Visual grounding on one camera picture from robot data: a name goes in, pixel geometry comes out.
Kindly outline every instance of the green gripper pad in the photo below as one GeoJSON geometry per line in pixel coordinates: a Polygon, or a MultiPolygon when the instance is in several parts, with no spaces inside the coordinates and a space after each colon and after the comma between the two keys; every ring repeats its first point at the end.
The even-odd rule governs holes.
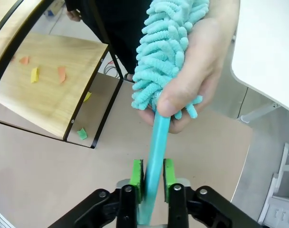
{"type": "Polygon", "coordinates": [[[164,159],[164,201],[169,203],[169,188],[177,182],[172,159],[164,159]]]}
{"type": "Polygon", "coordinates": [[[144,193],[144,160],[134,160],[130,185],[136,187],[137,203],[140,204],[144,193]]]}

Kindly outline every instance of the green paper scrap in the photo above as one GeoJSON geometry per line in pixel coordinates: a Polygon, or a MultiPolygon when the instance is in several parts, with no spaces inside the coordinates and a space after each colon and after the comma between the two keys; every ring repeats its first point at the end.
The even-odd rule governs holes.
{"type": "Polygon", "coordinates": [[[77,131],[77,133],[81,140],[85,140],[87,138],[87,132],[84,130],[84,128],[81,128],[81,130],[77,131]]]}

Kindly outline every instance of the black pants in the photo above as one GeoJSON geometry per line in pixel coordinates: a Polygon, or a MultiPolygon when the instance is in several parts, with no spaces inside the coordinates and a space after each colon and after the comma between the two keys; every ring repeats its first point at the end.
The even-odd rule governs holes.
{"type": "MultiPolygon", "coordinates": [[[[78,10],[84,23],[103,39],[94,15],[90,9],[89,1],[79,0],[78,10]]],[[[136,48],[143,36],[141,30],[148,18],[146,10],[152,0],[96,0],[101,19],[105,25],[108,37],[115,54],[126,68],[129,74],[134,74],[136,67],[136,48]]]]}

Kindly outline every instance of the turquoise handle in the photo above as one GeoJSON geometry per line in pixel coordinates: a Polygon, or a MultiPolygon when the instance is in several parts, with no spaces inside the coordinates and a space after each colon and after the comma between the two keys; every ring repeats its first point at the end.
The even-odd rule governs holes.
{"type": "Polygon", "coordinates": [[[170,120],[170,117],[163,117],[158,112],[155,113],[149,161],[145,173],[144,199],[139,208],[139,225],[149,225],[151,222],[167,147],[170,120]]]}

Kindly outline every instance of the human hand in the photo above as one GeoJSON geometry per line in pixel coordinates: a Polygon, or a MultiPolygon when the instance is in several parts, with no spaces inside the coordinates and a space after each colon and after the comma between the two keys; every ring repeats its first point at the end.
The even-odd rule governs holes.
{"type": "MultiPolygon", "coordinates": [[[[180,120],[171,119],[170,133],[181,132],[191,121],[184,107],[197,95],[203,96],[203,101],[194,106],[197,112],[212,101],[228,49],[228,40],[224,38],[219,22],[213,18],[197,22],[188,38],[184,65],[163,89],[157,104],[158,112],[165,117],[183,110],[180,120]]],[[[145,122],[153,125],[154,112],[150,108],[138,112],[145,122]]]]}
{"type": "Polygon", "coordinates": [[[76,9],[72,11],[67,11],[67,16],[69,19],[76,22],[79,22],[81,20],[81,15],[76,9]]]}

